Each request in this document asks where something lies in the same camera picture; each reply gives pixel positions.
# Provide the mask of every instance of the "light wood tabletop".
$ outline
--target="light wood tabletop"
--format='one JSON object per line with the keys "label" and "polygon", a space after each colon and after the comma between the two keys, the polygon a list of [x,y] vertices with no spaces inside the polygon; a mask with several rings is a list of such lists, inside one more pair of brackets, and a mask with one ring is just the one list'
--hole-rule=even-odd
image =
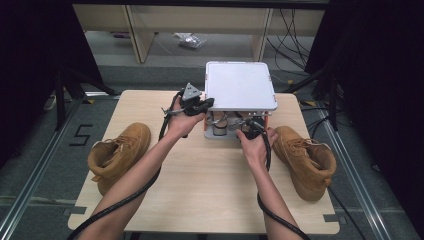
{"label": "light wood tabletop", "polygon": [[[164,114],[176,91],[127,90],[119,99],[103,140],[113,139],[133,122],[149,126],[150,147],[157,141]],[[287,125],[302,137],[309,134],[297,99],[276,94],[278,108],[268,126]],[[270,174],[299,227],[307,234],[336,234],[335,211],[328,195],[317,202],[302,200],[296,193],[287,167],[272,153]],[[101,199],[88,172],[68,226],[77,228],[88,219]],[[171,150],[156,183],[126,231],[184,233],[265,233],[263,213],[256,200],[257,189],[238,140],[211,140],[204,137],[199,123]]]}

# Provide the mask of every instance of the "tan work boot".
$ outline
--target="tan work boot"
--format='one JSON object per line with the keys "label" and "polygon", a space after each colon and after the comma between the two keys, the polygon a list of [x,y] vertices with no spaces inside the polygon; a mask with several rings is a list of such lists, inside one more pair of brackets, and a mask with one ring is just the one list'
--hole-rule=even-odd
{"label": "tan work boot", "polygon": [[143,123],[129,125],[117,138],[93,145],[88,167],[102,195],[146,153],[150,145],[150,129]]}
{"label": "tan work boot", "polygon": [[306,201],[318,201],[331,183],[336,159],[328,145],[303,139],[291,127],[275,129],[278,139],[273,149],[290,170],[296,192]]}

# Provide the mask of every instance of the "black cable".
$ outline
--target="black cable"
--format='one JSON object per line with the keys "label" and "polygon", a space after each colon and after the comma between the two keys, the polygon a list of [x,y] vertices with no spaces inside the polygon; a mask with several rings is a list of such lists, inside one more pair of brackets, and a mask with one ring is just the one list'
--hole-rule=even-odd
{"label": "black cable", "polygon": [[284,35],[283,40],[281,40],[281,39],[280,39],[280,36],[277,36],[278,40],[280,40],[280,42],[283,44],[283,46],[284,46],[284,47],[286,47],[288,50],[290,50],[290,51],[292,51],[292,52],[294,52],[294,53],[301,54],[301,55],[303,55],[303,56],[305,56],[305,57],[308,57],[308,55],[306,55],[306,54],[302,53],[301,51],[293,50],[293,49],[289,48],[288,46],[286,46],[286,45],[284,44],[284,41],[286,40],[287,36],[288,36],[289,34],[291,35],[290,29],[291,29],[291,26],[292,26],[292,25],[294,26],[295,22],[294,22],[294,18],[292,18],[292,21],[290,22],[290,26],[287,26],[287,22],[285,21],[285,18],[284,18],[284,15],[283,15],[283,12],[282,12],[282,10],[281,10],[281,9],[280,9],[280,14],[281,14],[281,17],[283,18],[283,21],[284,21],[285,25],[286,25],[287,32],[286,32],[286,34]]}
{"label": "black cable", "polygon": [[308,132],[312,131],[314,127],[315,127],[315,129],[316,129],[316,128],[317,128],[317,125],[321,124],[321,122],[323,122],[324,120],[327,120],[328,118],[329,118],[329,117],[327,116],[327,118],[324,118],[324,119],[318,119],[318,120],[316,120],[316,121],[314,121],[314,122],[310,123],[308,126],[306,126],[306,127],[307,127],[307,129],[308,129]]}
{"label": "black cable", "polygon": [[293,33],[294,33],[294,39],[296,40],[296,44],[297,46],[300,46],[301,48],[303,48],[303,50],[305,50],[307,53],[309,53],[309,50],[307,50],[305,47],[303,47],[303,45],[299,42],[299,40],[297,39],[297,33],[296,33],[296,24],[294,22],[294,16],[296,13],[296,9],[292,9],[292,19],[293,19]]}
{"label": "black cable", "polygon": [[330,186],[328,186],[328,191],[333,195],[333,197],[336,199],[336,201],[343,208],[343,210],[345,211],[346,215],[348,216],[348,218],[350,219],[350,221],[352,221],[353,225],[355,226],[356,230],[358,231],[359,235],[361,235],[361,238],[365,240],[366,238],[365,238],[364,234],[362,233],[362,231],[359,228],[359,226],[356,224],[355,220],[353,220],[352,215],[350,215],[350,213],[347,210],[347,208],[343,205],[343,203],[340,201],[340,199],[337,197],[337,195],[333,192],[333,189],[331,189]]}
{"label": "black cable", "polygon": [[[180,90],[177,94],[175,94],[175,96],[172,98],[171,106],[168,108],[168,111],[172,111],[178,96],[182,96],[183,93],[184,93],[184,89]],[[165,117],[162,123],[162,128],[160,129],[160,133],[159,133],[159,140],[161,140],[163,135],[165,134],[166,126],[168,126],[168,122],[169,122],[169,119],[171,119],[171,117],[172,117],[171,114],[165,114]]]}
{"label": "black cable", "polygon": [[267,39],[268,43],[271,45],[271,47],[272,47],[272,48],[274,48],[274,50],[275,50],[275,57],[277,56],[277,53],[278,53],[278,54],[280,54],[281,56],[285,57],[285,58],[286,58],[287,60],[289,60],[290,62],[292,62],[294,65],[296,65],[296,66],[298,66],[299,68],[301,68],[302,70],[304,70],[304,69],[305,69],[305,67],[304,67],[302,64],[300,64],[300,63],[296,62],[293,58],[291,58],[291,57],[289,57],[287,54],[285,54],[285,53],[281,52],[281,51],[279,50],[279,47],[278,47],[278,48],[277,48],[277,47],[275,47],[275,46],[274,46],[274,44],[272,44],[272,42],[269,40],[269,38],[268,38],[268,37],[267,37],[266,39]]}
{"label": "black cable", "polygon": [[281,14],[281,17],[283,18],[284,24],[286,25],[287,33],[288,33],[288,35],[290,36],[290,38],[292,39],[292,41],[293,41],[294,45],[296,46],[297,53],[299,54],[300,59],[302,60],[303,66],[305,66],[305,65],[306,65],[306,61],[305,61],[305,59],[303,58],[303,55],[301,54],[301,50],[300,50],[300,48],[299,48],[299,44],[300,44],[300,43],[299,43],[299,41],[297,40],[297,37],[293,38],[293,35],[292,35],[292,34],[291,34],[291,32],[290,32],[291,26],[293,25],[293,29],[294,29],[293,31],[294,31],[295,36],[296,36],[296,27],[295,27],[295,22],[294,22],[295,10],[294,10],[294,9],[292,9],[292,20],[291,20],[291,22],[290,22],[290,26],[288,26],[288,25],[287,25],[286,19],[284,18],[284,15],[283,15],[283,11],[282,11],[281,9],[280,9],[280,14]]}

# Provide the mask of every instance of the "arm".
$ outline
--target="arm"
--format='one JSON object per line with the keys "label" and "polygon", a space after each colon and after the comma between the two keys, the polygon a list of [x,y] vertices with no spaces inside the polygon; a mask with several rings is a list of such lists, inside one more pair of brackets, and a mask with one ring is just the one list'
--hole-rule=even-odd
{"label": "arm", "polygon": [[[180,108],[180,98],[178,98],[174,110]],[[192,117],[188,117],[184,113],[173,116],[164,137],[113,185],[99,202],[93,214],[121,201],[145,186],[159,170],[175,143],[190,133],[204,117],[204,113]],[[130,203],[91,224],[82,232],[79,239],[118,239],[142,203],[145,194],[141,194]]]}
{"label": "arm", "polygon": [[[269,144],[272,146],[278,136],[272,128],[268,128],[267,134]],[[281,197],[266,169],[266,148],[262,136],[248,140],[240,130],[237,130],[237,136],[241,141],[244,156],[246,157],[249,168],[255,179],[262,202],[274,214],[280,216],[284,220],[297,227],[296,221],[291,215],[286,203],[284,202],[284,199]],[[301,237],[299,237],[296,233],[292,232],[284,225],[274,221],[265,213],[264,220],[269,239],[301,239]]]}

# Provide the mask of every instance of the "hand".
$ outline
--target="hand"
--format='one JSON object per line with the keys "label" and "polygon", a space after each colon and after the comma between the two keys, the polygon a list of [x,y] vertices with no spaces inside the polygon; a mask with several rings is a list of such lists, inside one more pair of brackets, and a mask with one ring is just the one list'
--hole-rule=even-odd
{"label": "hand", "polygon": [[[178,96],[172,110],[181,109],[180,101],[181,97]],[[188,135],[191,130],[193,130],[194,126],[204,118],[204,113],[200,113],[195,116],[187,116],[184,114],[184,112],[178,113],[177,115],[172,116],[169,120],[168,132],[166,134],[172,134],[178,138],[184,137]]]}
{"label": "hand", "polygon": [[[273,128],[267,129],[267,136],[270,147],[277,140],[278,135]],[[250,166],[260,165],[263,166],[266,160],[266,147],[262,135],[257,136],[256,138],[249,140],[246,138],[244,133],[237,129],[236,134],[241,141],[241,146],[243,148],[243,154],[246,157]]]}

